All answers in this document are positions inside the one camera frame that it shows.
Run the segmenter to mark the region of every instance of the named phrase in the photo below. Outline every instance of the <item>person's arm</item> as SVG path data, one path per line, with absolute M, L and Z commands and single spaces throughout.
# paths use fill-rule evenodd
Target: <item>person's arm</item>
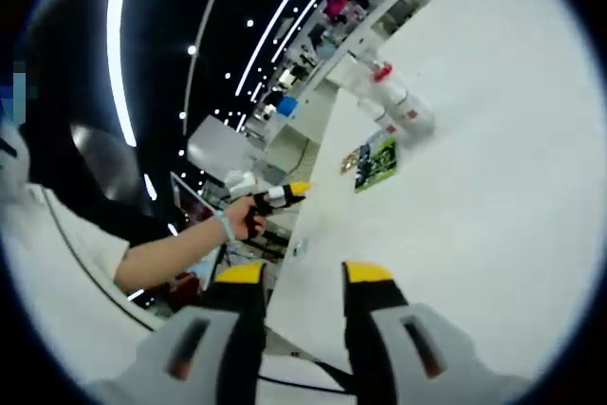
M 252 197 L 244 197 L 226 209 L 225 215 L 230 221 L 236 239 L 248 237 L 245 217 L 254 205 Z M 261 234 L 266 227 L 265 219 L 258 215 L 255 217 L 255 224 Z M 195 265 L 202 257 L 227 240 L 223 225 L 212 217 L 182 231 L 178 236 L 167 237 L 127 250 L 118 266 L 114 282 L 125 292 L 159 285 Z

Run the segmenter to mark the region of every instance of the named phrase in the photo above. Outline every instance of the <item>cable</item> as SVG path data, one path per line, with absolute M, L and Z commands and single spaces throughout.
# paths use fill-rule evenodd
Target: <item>cable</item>
M 310 143 L 310 139 L 308 138 L 305 141 L 305 146 L 302 149 L 302 154 L 300 155 L 300 159 L 297 161 L 297 165 L 295 165 L 295 168 L 293 168 L 291 171 L 289 171 L 288 173 L 286 173 L 286 175 L 292 175 L 295 172 L 295 170 L 297 170 L 301 166 L 302 161 L 304 161 L 305 151 L 307 150 L 307 146 L 308 146 L 309 143 Z
M 321 393 L 339 394 L 340 396 L 351 396 L 352 395 L 350 393 L 341 391 L 339 389 L 328 389 L 328 388 L 323 388 L 320 386 L 311 386 L 309 384 L 291 383 L 289 381 L 282 381 L 281 379 L 264 377 L 263 375 L 259 375 L 258 378 L 262 379 L 264 381 L 269 381 L 270 383 L 282 384 L 283 386 L 288 386 L 291 388 L 307 389 L 310 391 L 319 391 Z

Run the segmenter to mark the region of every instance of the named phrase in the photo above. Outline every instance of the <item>white table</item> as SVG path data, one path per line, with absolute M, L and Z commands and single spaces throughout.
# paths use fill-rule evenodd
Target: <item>white table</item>
M 340 92 L 267 325 L 349 371 L 340 262 L 367 259 L 465 330 L 488 367 L 535 377 L 603 266 L 607 135 L 592 54 L 561 0 L 434 0 L 380 53 L 432 106 L 435 136 L 354 194 L 340 161 L 375 126 Z

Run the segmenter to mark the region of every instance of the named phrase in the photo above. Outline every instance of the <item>white shirt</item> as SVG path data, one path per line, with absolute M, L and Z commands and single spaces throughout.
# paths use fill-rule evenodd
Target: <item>white shirt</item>
M 49 209 L 93 280 L 62 237 Z M 113 378 L 135 360 L 138 343 L 162 320 L 114 285 L 128 243 L 81 219 L 47 189 L 2 207 L 2 241 L 17 292 L 50 352 L 79 384 Z M 113 302 L 103 291 L 118 302 Z

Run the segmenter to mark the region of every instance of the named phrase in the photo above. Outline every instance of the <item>pink object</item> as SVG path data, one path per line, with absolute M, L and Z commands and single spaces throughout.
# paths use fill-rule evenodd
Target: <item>pink object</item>
M 333 19 L 345 9 L 346 5 L 348 5 L 347 0 L 329 0 L 322 12 Z

